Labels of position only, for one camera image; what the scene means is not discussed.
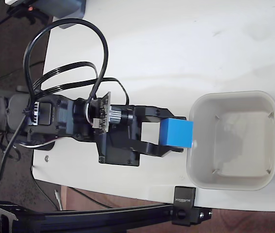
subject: dark carpet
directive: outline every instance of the dark carpet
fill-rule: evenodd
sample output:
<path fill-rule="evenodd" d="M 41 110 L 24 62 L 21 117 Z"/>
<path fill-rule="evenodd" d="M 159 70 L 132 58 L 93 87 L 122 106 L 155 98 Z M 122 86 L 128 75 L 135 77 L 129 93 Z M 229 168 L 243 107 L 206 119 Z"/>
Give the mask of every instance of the dark carpet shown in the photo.
<path fill-rule="evenodd" d="M 7 8 L 4 0 L 0 0 L 0 20 L 6 16 Z M 41 28 L 43 25 L 39 20 L 30 25 L 26 18 L 12 18 L 0 25 L 0 76 L 22 67 L 25 48 Z M 38 42 L 32 53 L 31 63 L 45 59 L 47 43 L 48 36 Z M 43 64 L 33 67 L 34 79 L 39 78 L 42 71 Z M 0 81 L 0 88 L 5 90 L 15 90 L 18 85 L 25 85 L 22 71 Z M 8 159 L 3 180 L 0 182 L 0 200 L 12 201 L 36 211 L 53 211 L 54 207 L 39 192 L 30 177 L 33 150 L 21 146 L 18 149 L 22 153 L 22 159 L 19 162 Z M 56 202 L 54 189 L 60 189 L 60 186 L 44 182 L 38 184 Z"/>

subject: white wire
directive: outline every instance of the white wire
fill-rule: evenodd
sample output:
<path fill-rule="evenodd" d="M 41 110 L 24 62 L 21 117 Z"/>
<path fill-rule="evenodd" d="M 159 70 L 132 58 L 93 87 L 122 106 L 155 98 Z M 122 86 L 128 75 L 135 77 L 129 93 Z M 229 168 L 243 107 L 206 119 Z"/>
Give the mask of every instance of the white wire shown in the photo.
<path fill-rule="evenodd" d="M 23 147 L 26 147 L 26 148 L 37 148 L 37 147 L 42 147 L 42 146 L 45 146 L 45 145 L 48 145 L 48 144 L 50 144 L 50 143 L 52 143 L 52 142 L 55 142 L 55 141 L 57 141 L 57 140 L 59 140 L 59 139 L 61 139 L 62 137 L 57 137 L 57 138 L 55 138 L 55 139 L 53 139 L 53 140 L 51 140 L 51 141 L 48 141 L 48 142 L 46 142 L 46 143 L 43 143 L 43 144 L 38 144 L 38 145 L 32 145 L 32 146 L 30 146 L 30 145 L 24 145 L 24 144 L 19 144 L 20 146 L 23 146 Z"/>
<path fill-rule="evenodd" d="M 90 118 L 89 118 L 89 104 L 88 103 L 85 106 L 85 118 L 87 119 L 89 124 L 93 126 L 93 123 L 90 121 Z"/>

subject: blue cube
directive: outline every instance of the blue cube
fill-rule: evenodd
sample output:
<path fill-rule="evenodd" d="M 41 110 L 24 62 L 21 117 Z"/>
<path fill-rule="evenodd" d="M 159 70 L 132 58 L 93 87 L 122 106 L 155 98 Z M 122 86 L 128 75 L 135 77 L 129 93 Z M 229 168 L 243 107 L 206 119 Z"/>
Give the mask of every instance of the blue cube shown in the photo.
<path fill-rule="evenodd" d="M 159 144 L 191 148 L 194 123 L 188 120 L 167 118 L 160 122 Z"/>

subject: white tabletop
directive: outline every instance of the white tabletop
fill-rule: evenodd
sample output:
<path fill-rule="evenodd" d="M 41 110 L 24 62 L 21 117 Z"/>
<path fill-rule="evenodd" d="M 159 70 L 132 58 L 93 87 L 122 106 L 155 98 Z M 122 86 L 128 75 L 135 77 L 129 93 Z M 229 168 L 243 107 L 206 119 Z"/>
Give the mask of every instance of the white tabletop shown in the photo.
<path fill-rule="evenodd" d="M 104 33 L 109 46 L 105 77 L 118 78 L 131 104 L 168 108 L 189 116 L 206 93 L 262 90 L 275 99 L 275 0 L 88 0 L 84 19 Z M 51 32 L 44 72 L 77 61 L 102 65 L 99 38 L 83 26 Z M 90 68 L 54 77 L 43 88 L 94 78 Z M 62 92 L 87 98 L 90 87 Z M 98 96 L 116 83 L 102 83 Z M 157 142 L 158 124 L 143 126 L 143 140 Z M 98 163 L 95 143 L 71 138 L 34 153 L 36 179 L 123 197 L 173 202 L 174 186 L 194 186 L 187 151 L 163 158 L 141 155 L 139 167 Z M 259 191 L 197 189 L 196 206 L 275 211 L 275 176 Z"/>

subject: white bowl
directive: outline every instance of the white bowl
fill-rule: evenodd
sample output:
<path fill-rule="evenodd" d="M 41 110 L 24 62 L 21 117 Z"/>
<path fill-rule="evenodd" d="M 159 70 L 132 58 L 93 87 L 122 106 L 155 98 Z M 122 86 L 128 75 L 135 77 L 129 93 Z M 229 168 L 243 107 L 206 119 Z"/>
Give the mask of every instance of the white bowl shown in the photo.
<path fill-rule="evenodd" d="M 207 94 L 192 106 L 187 173 L 200 188 L 259 190 L 275 173 L 275 101 L 262 91 Z"/>

